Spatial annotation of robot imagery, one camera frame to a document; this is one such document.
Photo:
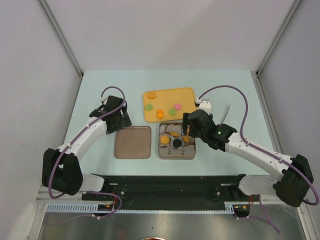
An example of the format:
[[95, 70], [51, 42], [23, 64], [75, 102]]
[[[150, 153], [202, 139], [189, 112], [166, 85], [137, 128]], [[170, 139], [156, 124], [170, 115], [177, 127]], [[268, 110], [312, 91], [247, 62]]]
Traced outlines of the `black sandwich cookie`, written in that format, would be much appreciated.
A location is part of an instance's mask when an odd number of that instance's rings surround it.
[[174, 148], [179, 148], [182, 146], [182, 141], [180, 139], [175, 139], [173, 142], [172, 142], [172, 145]]

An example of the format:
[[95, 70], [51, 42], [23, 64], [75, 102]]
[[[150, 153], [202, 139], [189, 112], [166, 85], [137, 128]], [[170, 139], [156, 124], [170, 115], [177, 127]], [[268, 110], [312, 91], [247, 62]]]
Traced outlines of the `gold tin lid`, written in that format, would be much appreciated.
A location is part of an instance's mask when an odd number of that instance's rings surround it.
[[149, 126], [127, 127], [116, 133], [114, 156], [120, 160], [148, 159], [151, 146], [152, 129]]

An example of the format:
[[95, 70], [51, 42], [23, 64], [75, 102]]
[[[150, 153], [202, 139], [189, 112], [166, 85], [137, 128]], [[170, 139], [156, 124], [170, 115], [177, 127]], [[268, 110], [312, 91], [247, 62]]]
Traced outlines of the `metal tongs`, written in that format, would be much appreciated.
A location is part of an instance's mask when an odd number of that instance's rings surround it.
[[225, 110], [225, 113], [220, 121], [220, 124], [223, 124], [228, 116], [228, 113], [230, 111], [230, 108], [231, 108], [231, 104], [229, 104], [227, 107], [226, 107], [226, 110]]

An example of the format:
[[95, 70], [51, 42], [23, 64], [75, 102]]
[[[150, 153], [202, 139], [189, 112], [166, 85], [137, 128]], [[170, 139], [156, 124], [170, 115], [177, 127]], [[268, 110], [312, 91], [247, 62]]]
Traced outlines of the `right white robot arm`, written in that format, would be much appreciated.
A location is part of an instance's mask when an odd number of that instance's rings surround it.
[[270, 178], [259, 180], [246, 175], [230, 188], [231, 196], [242, 201], [250, 195], [274, 195], [292, 207], [305, 203], [309, 190], [313, 189], [313, 175], [306, 157], [295, 157], [270, 151], [248, 141], [235, 128], [227, 124], [215, 124], [212, 114], [198, 109], [184, 113], [182, 132], [199, 138], [214, 150], [241, 157], [266, 171]]

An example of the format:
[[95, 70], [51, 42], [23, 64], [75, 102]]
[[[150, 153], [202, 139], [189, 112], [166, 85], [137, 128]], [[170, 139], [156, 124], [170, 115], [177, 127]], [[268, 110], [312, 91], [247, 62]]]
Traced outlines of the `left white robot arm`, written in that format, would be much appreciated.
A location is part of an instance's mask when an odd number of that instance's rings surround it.
[[57, 149], [48, 148], [43, 154], [42, 185], [70, 196], [93, 192], [98, 199], [107, 199], [111, 188], [104, 184], [104, 178], [82, 173], [80, 161], [101, 136], [132, 125], [127, 107], [124, 99], [108, 96], [90, 113], [87, 123], [72, 140]]

